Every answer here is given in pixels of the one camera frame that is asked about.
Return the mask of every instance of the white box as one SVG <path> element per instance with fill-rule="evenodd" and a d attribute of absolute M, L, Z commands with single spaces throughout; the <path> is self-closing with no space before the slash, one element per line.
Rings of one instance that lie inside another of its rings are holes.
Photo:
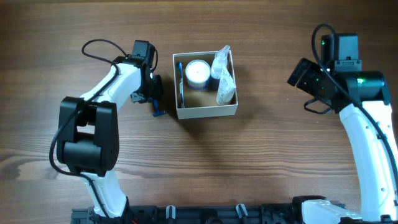
<path fill-rule="evenodd" d="M 187 77 L 185 76 L 185 67 L 192 60 L 204 60 L 210 66 L 213 63 L 217 51 L 212 52 L 194 52 L 173 54 L 174 64 L 174 90 L 175 90 L 175 105 L 177 116 L 179 119 L 187 118 L 207 118 L 212 116 L 226 116 L 235 115 L 236 108 L 238 107 L 238 94 L 232 98 L 230 105 L 218 106 L 216 102 L 217 91 L 205 90 L 197 91 L 188 87 Z M 180 99 L 180 71 L 178 69 L 178 62 L 182 62 L 183 67 L 183 93 L 185 108 L 181 107 Z M 232 52 L 228 52 L 228 66 L 227 69 L 235 80 L 234 66 L 232 61 Z"/>

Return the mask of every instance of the table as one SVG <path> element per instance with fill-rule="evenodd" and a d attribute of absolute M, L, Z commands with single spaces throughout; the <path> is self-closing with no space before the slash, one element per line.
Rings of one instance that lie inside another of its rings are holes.
<path fill-rule="evenodd" d="M 0 223 L 69 223 L 72 208 L 92 206 L 83 182 L 58 175 L 48 157 L 61 100 L 109 72 L 80 52 L 97 38 L 127 52 L 134 40 L 149 40 L 159 51 L 167 114 L 153 118 L 152 105 L 128 101 L 118 117 L 116 171 L 132 205 L 254 205 L 315 194 L 359 211 L 358 177 L 338 115 L 304 111 L 310 96 L 286 81 L 302 57 L 313 60 L 312 30 L 327 22 L 358 33 L 363 70 L 385 74 L 396 105 L 396 1 L 2 2 Z M 234 57 L 236 115 L 179 121 L 172 54 L 225 44 Z M 87 51 L 120 55 L 107 44 Z"/>

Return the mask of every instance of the wooden table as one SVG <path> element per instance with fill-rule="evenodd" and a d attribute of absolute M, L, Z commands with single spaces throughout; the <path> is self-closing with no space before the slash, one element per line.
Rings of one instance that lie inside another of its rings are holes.
<path fill-rule="evenodd" d="M 80 52 L 97 38 L 125 51 L 149 40 L 159 51 L 167 114 L 153 118 L 152 105 L 128 101 L 118 118 L 116 170 L 131 204 L 259 204 L 315 194 L 359 211 L 339 116 L 304 111 L 310 96 L 286 80 L 302 57 L 313 60 L 312 30 L 327 22 L 358 33 L 363 69 L 386 75 L 396 105 L 396 1 L 41 2 L 0 5 L 0 223 L 68 223 L 72 208 L 92 205 L 81 180 L 51 168 L 48 151 L 61 100 L 109 72 Z M 172 54 L 225 44 L 234 57 L 236 115 L 179 121 Z M 120 55 L 107 44 L 88 52 Z"/>

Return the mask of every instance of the blue object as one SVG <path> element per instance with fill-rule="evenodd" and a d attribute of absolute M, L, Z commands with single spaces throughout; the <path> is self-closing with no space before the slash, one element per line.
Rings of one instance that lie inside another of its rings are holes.
<path fill-rule="evenodd" d="M 185 108 L 184 103 L 184 92 L 183 92 L 183 75 L 182 75 L 182 62 L 178 62 L 178 69 L 180 70 L 181 79 L 180 79 L 180 97 L 181 97 L 181 108 Z"/>
<path fill-rule="evenodd" d="M 158 104 L 157 100 L 154 100 L 154 106 L 155 106 L 155 113 L 153 113 L 152 116 L 156 117 L 156 116 L 166 114 L 166 111 L 159 110 L 159 104 Z"/>

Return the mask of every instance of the cable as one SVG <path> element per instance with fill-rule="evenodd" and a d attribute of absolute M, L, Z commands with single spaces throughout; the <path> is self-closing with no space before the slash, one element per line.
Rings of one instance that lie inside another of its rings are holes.
<path fill-rule="evenodd" d="M 150 70 L 150 72 L 151 73 L 153 73 L 154 71 L 155 71 L 155 69 L 156 69 L 156 66 L 157 66 L 157 50 L 155 49 L 155 52 L 156 52 L 156 63 L 155 63 L 155 66 Z"/>
<path fill-rule="evenodd" d="M 356 101 L 349 93 L 347 93 L 347 91 L 329 74 L 327 69 L 321 63 L 321 60 L 320 60 L 319 55 L 317 53 L 317 49 L 315 47 L 315 37 L 317 35 L 318 30 L 321 29 L 322 27 L 326 27 L 326 28 L 330 29 L 330 31 L 331 31 L 331 33 L 333 35 L 336 34 L 334 28 L 331 25 L 329 25 L 329 24 L 319 24 L 313 30 L 312 38 L 311 38 L 311 48 L 312 48 L 313 56 L 315 57 L 315 60 L 317 61 L 319 66 L 322 68 L 323 74 L 325 74 L 326 77 L 329 78 L 330 81 L 333 82 L 333 84 L 337 87 L 337 89 L 339 89 L 339 91 L 342 92 L 342 94 L 344 94 L 344 96 L 347 97 L 354 104 L 354 106 L 357 107 L 365 115 L 365 117 L 367 117 L 367 119 L 371 122 L 371 124 L 376 129 L 376 131 L 379 134 L 381 140 L 383 141 L 384 147 L 386 148 L 386 151 L 387 151 L 387 153 L 389 155 L 390 163 L 391 163 L 391 167 L 392 167 L 392 173 L 394 174 L 396 190 L 397 190 L 398 189 L 397 164 L 396 164 L 396 161 L 394 159 L 394 155 L 392 153 L 392 149 L 390 147 L 390 144 L 388 143 L 386 135 L 383 133 L 383 131 L 381 130 L 379 125 L 376 123 L 376 121 L 372 118 L 372 116 L 365 110 L 365 108 L 363 108 L 362 102 Z"/>
<path fill-rule="evenodd" d="M 110 63 L 112 66 L 115 67 L 116 72 L 115 72 L 115 74 L 113 75 L 113 77 L 112 77 L 104 86 L 102 86 L 91 98 L 89 98 L 88 100 L 86 100 L 86 101 L 85 101 L 82 105 L 80 105 L 75 111 L 73 111 L 73 112 L 68 116 L 68 118 L 66 119 L 66 121 L 60 125 L 60 127 L 58 128 L 57 132 L 55 133 L 55 135 L 54 135 L 54 137 L 53 137 L 53 139 L 52 139 L 51 145 L 50 145 L 49 159 L 50 159 L 50 164 L 51 164 L 51 166 L 52 166 L 57 172 L 59 172 L 60 174 L 63 174 L 63 175 L 70 175 L 70 176 L 75 176 L 75 177 L 82 177 L 82 178 L 86 179 L 86 180 L 88 181 L 89 185 L 91 186 L 91 188 L 93 189 L 93 193 L 94 193 L 94 195 L 95 195 L 95 198 L 96 198 L 96 200 L 97 200 L 99 206 L 101 207 L 103 213 L 105 214 L 106 218 L 109 218 L 109 215 L 108 215 L 108 213 L 106 212 L 106 210 L 105 210 L 105 208 L 104 208 L 104 205 L 103 205 L 102 202 L 101 202 L 100 196 L 98 195 L 98 192 L 97 192 L 97 190 L 95 189 L 93 180 L 92 180 L 91 178 L 89 178 L 88 176 L 84 175 L 84 174 L 75 174 L 75 173 L 72 173 L 72 172 L 67 172 L 67 171 L 61 170 L 61 169 L 60 169 L 59 167 L 57 167 L 57 165 L 54 163 L 54 149 L 55 149 L 55 143 L 57 142 L 57 140 L 58 140 L 58 138 L 59 138 L 61 132 L 65 129 L 66 125 L 69 123 L 70 120 L 72 120 L 72 119 L 79 113 L 79 111 L 81 111 L 84 107 L 86 107 L 87 105 L 89 105 L 95 98 L 99 97 L 100 94 L 101 94 L 101 93 L 102 93 L 102 92 L 103 92 L 103 91 L 116 79 L 116 77 L 119 75 L 119 67 L 117 66 L 117 64 L 116 64 L 115 62 L 112 62 L 112 61 L 107 60 L 107 59 L 105 59 L 105 58 L 101 58 L 101 57 L 97 57 L 97 56 L 94 56 L 94 55 L 90 55 L 90 54 L 88 54 L 88 53 L 85 52 L 86 46 L 89 45 L 89 44 L 92 43 L 92 42 L 107 42 L 107 43 L 110 43 L 110 44 L 114 45 L 115 47 L 117 47 L 117 48 L 127 57 L 127 54 L 124 52 L 124 50 L 123 50 L 122 48 L 120 48 L 117 44 L 115 44 L 114 42 L 109 41 L 109 40 L 95 39 L 95 40 L 90 40 L 89 42 L 87 42 L 87 43 L 85 43 L 85 44 L 83 45 L 83 47 L 81 48 L 81 52 L 83 53 L 83 55 L 86 55 L 87 57 L 95 58 L 95 59 L 98 59 L 98 60 L 101 60 L 101 61 Z"/>

